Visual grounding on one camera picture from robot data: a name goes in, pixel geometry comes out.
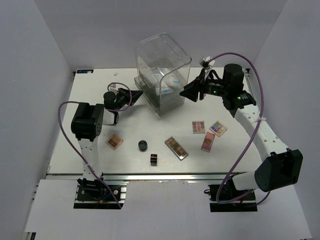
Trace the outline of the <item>cotton pad pack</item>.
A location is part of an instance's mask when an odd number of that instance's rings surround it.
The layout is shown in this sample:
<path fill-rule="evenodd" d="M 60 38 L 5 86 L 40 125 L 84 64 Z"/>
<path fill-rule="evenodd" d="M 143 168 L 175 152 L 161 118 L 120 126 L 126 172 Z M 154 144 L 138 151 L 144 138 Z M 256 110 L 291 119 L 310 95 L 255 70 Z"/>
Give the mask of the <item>cotton pad pack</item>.
<path fill-rule="evenodd" d="M 151 67 L 150 77 L 154 81 L 160 81 L 167 73 L 168 69 L 166 67 Z"/>
<path fill-rule="evenodd" d="M 161 95 L 172 93 L 174 89 L 180 88 L 181 83 L 174 73 L 163 77 L 164 79 L 159 83 Z"/>

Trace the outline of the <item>round black jar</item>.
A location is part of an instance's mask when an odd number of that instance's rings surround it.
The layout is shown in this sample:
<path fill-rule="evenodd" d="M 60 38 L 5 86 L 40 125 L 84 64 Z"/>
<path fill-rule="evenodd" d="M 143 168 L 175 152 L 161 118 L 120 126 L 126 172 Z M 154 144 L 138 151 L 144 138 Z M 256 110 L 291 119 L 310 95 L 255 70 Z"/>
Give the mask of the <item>round black jar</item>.
<path fill-rule="evenodd" d="M 138 142 L 138 148 L 140 151 L 144 152 L 148 149 L 148 143 L 145 140 L 140 140 Z"/>

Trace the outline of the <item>small black amber cube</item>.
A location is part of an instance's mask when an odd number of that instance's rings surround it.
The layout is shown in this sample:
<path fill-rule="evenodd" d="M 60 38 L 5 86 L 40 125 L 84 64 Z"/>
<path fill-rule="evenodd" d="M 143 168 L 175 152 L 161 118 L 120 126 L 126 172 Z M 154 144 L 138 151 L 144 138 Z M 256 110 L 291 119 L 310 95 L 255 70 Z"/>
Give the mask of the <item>small black amber cube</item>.
<path fill-rule="evenodd" d="M 151 166 L 156 166 L 158 164 L 158 155 L 155 153 L 152 153 L 150 155 L 150 164 Z"/>

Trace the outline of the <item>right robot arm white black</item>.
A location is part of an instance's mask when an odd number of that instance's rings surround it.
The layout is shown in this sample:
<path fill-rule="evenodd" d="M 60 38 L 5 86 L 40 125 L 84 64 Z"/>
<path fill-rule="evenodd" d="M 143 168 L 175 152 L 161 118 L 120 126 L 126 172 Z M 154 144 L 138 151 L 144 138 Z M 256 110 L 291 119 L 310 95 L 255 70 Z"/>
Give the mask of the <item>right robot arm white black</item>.
<path fill-rule="evenodd" d="M 240 65 L 230 63 L 224 66 L 219 78 L 211 69 L 202 69 L 191 83 L 180 92 L 193 102 L 203 100 L 205 95 L 219 96 L 230 112 L 250 137 L 257 148 L 261 165 L 255 171 L 231 176 L 225 187 L 226 195 L 236 200 L 246 190 L 273 191 L 298 182 L 303 155 L 298 149 L 290 149 L 262 119 L 262 107 L 244 90 L 244 72 Z"/>

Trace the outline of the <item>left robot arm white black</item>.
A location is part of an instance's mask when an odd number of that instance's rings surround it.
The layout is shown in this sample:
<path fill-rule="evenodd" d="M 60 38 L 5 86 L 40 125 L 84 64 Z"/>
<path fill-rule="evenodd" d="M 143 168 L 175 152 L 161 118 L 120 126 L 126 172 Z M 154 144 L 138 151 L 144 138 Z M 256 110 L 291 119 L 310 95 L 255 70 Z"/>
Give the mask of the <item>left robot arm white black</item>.
<path fill-rule="evenodd" d="M 83 158 L 83 179 L 94 181 L 103 175 L 99 163 L 98 137 L 103 125 L 115 126 L 119 112 L 133 106 L 142 96 L 141 90 L 118 88 L 103 95 L 103 103 L 79 103 L 71 121 L 71 132 L 77 139 Z"/>

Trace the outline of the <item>long brown eyeshadow palette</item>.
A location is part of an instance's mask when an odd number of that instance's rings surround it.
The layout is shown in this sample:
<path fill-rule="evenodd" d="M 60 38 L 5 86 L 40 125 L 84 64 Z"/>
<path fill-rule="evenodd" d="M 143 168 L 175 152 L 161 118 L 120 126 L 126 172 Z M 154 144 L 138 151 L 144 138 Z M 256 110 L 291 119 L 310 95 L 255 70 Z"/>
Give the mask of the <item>long brown eyeshadow palette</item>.
<path fill-rule="evenodd" d="M 165 145 L 174 153 L 180 161 L 185 159 L 189 154 L 188 152 L 178 143 L 178 141 L 173 137 L 169 137 L 164 141 Z"/>

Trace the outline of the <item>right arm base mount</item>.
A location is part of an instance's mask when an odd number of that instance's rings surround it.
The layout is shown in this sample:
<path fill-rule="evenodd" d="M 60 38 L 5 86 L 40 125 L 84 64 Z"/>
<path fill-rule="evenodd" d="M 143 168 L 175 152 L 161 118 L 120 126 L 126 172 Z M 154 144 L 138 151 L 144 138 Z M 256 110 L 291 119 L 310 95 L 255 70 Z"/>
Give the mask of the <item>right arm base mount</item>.
<path fill-rule="evenodd" d="M 219 204 L 216 201 L 216 195 L 218 193 L 220 185 L 211 184 L 208 185 L 207 189 L 203 191 L 205 195 L 209 197 L 209 206 L 211 213 L 240 213 L 240 212 L 257 212 L 258 207 L 256 206 L 256 195 L 254 192 L 239 198 L 228 204 Z M 219 195 L 219 200 L 222 202 L 229 201 L 234 198 L 246 193 L 248 190 L 236 191 L 232 190 L 231 187 L 224 186 Z"/>

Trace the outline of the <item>clear acrylic makeup organizer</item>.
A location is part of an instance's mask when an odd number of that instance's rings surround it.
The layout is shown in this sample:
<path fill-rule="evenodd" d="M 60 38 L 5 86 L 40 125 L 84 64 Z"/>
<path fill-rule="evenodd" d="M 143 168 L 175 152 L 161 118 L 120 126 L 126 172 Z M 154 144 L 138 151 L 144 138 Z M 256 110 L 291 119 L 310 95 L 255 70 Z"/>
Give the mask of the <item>clear acrylic makeup organizer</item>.
<path fill-rule="evenodd" d="M 180 92 L 188 84 L 192 57 L 168 33 L 137 43 L 134 49 L 138 76 L 136 87 L 158 116 L 184 104 Z"/>

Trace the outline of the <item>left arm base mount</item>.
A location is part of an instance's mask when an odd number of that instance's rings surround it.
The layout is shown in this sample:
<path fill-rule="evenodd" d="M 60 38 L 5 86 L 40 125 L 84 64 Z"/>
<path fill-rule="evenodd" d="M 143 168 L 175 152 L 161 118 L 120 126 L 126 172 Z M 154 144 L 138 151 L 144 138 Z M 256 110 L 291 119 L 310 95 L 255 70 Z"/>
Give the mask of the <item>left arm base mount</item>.
<path fill-rule="evenodd" d="M 98 180 L 77 180 L 74 209 L 119 210 L 127 192 L 127 182 L 106 181 L 109 189 Z"/>

